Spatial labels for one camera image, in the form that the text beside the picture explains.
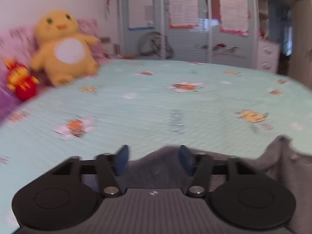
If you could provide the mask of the dark grey sweater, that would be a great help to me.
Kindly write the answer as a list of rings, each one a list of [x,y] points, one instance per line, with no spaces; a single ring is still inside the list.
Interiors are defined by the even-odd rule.
[[[102,199],[82,233],[311,233],[311,156],[287,137],[257,159],[190,149],[214,160],[205,198],[186,195],[178,150],[128,162],[116,177],[123,194]]]

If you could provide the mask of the teal quilted bee bedspread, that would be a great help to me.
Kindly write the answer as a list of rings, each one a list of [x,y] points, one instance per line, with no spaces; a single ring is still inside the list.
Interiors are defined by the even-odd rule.
[[[131,159],[163,146],[259,157],[279,135],[311,153],[311,91],[277,74],[184,61],[114,60],[50,88],[1,124],[1,233],[18,227],[14,194],[70,156],[127,144]]]

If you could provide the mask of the yellow plush toy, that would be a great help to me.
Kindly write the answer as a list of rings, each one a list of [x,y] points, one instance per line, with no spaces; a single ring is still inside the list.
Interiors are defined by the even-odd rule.
[[[35,37],[39,49],[31,58],[30,68],[44,71],[53,86],[98,71],[90,47],[99,44],[99,39],[80,33],[77,20],[69,12],[54,11],[43,16],[35,27]]]

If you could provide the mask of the red plush toy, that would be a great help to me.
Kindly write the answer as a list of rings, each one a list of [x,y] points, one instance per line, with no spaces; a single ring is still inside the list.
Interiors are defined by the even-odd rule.
[[[5,65],[8,70],[6,86],[14,92],[17,99],[25,102],[36,96],[40,82],[30,73],[30,70],[16,59],[6,59]]]

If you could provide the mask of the white drawer cabinet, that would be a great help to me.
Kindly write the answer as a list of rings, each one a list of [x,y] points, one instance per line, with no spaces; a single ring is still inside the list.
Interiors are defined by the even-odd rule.
[[[276,74],[280,57],[280,44],[259,40],[256,70]]]

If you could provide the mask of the grey sliding door wardrobe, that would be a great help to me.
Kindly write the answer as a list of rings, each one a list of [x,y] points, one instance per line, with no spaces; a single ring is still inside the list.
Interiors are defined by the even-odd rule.
[[[253,68],[256,0],[118,0],[121,52]]]

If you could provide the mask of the pink framed poster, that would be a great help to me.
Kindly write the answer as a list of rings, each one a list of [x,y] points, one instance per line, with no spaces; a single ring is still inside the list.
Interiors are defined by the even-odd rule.
[[[249,36],[248,0],[219,0],[220,32]]]

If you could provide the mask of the blue framed poster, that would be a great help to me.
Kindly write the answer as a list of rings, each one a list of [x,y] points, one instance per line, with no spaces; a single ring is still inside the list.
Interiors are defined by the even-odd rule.
[[[128,0],[128,29],[155,28],[154,0]]]

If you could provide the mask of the orange framed poster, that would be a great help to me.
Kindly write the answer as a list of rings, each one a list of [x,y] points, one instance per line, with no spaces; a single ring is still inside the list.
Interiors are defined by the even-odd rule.
[[[193,29],[199,26],[198,0],[168,0],[169,28]]]

